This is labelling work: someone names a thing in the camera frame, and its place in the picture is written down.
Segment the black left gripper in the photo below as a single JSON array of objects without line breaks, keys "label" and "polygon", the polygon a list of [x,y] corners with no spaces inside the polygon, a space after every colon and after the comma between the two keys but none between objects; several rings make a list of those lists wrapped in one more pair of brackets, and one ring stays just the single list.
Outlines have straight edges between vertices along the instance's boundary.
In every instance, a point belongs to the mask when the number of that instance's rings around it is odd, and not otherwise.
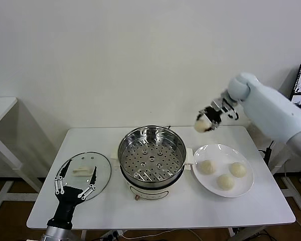
[{"label": "black left gripper", "polygon": [[85,190],[75,187],[66,186],[63,188],[63,179],[65,178],[68,168],[72,162],[69,159],[59,170],[54,178],[55,194],[59,201],[56,212],[50,220],[47,222],[47,226],[57,228],[72,228],[72,218],[75,211],[75,207],[78,204],[84,202],[84,200],[96,190],[96,172],[97,167],[94,167],[93,174],[91,176],[88,187]]}]

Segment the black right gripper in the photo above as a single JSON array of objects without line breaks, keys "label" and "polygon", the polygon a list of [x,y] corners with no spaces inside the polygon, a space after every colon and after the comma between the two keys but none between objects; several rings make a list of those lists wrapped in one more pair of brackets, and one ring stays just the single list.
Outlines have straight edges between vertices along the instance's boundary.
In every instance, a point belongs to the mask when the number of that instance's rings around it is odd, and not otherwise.
[{"label": "black right gripper", "polygon": [[205,131],[213,131],[218,128],[221,122],[221,115],[223,114],[235,121],[239,119],[239,114],[235,110],[237,104],[238,102],[229,96],[216,98],[211,102],[209,107],[205,107],[198,112],[196,121],[206,121]]}]

